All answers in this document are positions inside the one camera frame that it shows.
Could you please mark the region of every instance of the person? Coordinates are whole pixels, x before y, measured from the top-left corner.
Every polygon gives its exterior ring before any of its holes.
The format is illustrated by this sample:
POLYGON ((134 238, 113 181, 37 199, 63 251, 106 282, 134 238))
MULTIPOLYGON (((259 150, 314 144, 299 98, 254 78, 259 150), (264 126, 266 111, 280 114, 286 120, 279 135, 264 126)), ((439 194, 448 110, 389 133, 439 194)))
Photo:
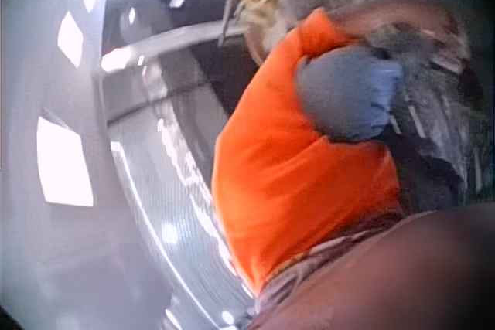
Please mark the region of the person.
POLYGON ((217 140, 213 200, 232 262, 257 296, 252 328, 435 328, 450 295, 469 286, 452 285, 473 271, 465 239, 438 218, 408 223, 427 218, 401 204, 396 161, 381 140, 402 66, 362 40, 394 23, 455 42, 455 19, 426 0, 316 9, 271 52, 217 140), (415 227, 399 232, 406 224, 415 227), (366 258, 379 240, 391 243, 366 258), (416 277, 417 260, 427 268, 416 277), (431 269, 446 264, 450 275, 431 269), (360 279, 349 284, 355 270, 360 279), (425 300, 424 287, 438 288, 438 300, 425 300), (397 311, 385 315, 400 290, 397 311), (343 315, 330 311, 337 302, 343 315))

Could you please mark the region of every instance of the orange shirt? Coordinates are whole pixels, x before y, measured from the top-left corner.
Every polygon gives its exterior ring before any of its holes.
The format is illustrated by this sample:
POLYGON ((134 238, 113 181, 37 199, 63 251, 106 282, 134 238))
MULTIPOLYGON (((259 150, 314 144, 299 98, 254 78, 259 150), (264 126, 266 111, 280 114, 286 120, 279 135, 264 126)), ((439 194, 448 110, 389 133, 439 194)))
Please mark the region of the orange shirt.
POLYGON ((234 266, 255 294, 279 264, 398 206, 386 146, 330 143, 299 106, 298 61, 348 43, 315 10, 272 51, 217 140, 213 200, 234 266))

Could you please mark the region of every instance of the blue glove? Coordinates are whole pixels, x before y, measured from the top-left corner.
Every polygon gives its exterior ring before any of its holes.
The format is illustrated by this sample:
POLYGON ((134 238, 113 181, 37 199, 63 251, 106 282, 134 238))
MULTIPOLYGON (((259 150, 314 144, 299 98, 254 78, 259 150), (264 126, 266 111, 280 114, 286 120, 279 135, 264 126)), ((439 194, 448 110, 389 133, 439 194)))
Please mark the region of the blue glove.
POLYGON ((401 65, 375 49, 348 46, 302 61, 296 89, 302 109, 331 141, 366 141, 389 122, 401 65))

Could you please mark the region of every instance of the orange t-shirt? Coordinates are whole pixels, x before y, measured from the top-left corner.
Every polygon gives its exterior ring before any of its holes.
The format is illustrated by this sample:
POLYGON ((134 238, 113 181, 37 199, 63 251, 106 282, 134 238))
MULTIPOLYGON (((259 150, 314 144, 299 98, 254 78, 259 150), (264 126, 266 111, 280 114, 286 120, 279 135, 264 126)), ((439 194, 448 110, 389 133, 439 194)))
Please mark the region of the orange t-shirt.
POLYGON ((386 146, 330 143, 299 105, 298 61, 347 43, 315 10, 275 47, 217 140, 213 200, 234 266, 255 294, 279 264, 398 206, 386 146))

